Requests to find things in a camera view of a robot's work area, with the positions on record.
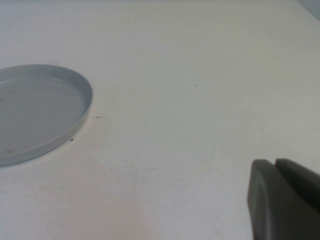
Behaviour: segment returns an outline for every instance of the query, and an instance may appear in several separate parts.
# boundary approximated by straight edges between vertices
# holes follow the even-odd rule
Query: white surface
[[[248,240],[253,159],[320,172],[320,24],[295,1],[9,4],[0,33],[1,68],[94,90],[74,141],[0,169],[0,239]]]

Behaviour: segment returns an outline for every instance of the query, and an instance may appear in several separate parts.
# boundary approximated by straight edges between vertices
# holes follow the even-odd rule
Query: plate
[[[0,166],[43,155],[85,122],[93,99],[88,80],[61,66],[0,69]]]

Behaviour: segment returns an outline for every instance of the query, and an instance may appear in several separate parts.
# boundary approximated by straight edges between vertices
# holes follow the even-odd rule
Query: gray object
[[[85,122],[93,91],[79,73],[53,65],[0,69],[0,166],[68,141]]]
[[[298,0],[305,9],[320,20],[320,0]]]

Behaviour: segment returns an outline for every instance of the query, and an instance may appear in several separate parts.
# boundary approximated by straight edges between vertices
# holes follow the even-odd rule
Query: stain
[[[9,150],[6,150],[5,153],[6,154],[13,154],[16,150],[14,149],[9,149]]]
[[[59,63],[56,61],[50,61],[50,64],[59,65]]]

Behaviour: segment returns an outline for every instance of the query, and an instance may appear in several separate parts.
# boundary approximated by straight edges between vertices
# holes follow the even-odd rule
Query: white table
[[[253,159],[320,172],[319,62],[291,0],[0,5],[0,68],[94,90],[74,141],[0,168],[0,239],[252,239]]]

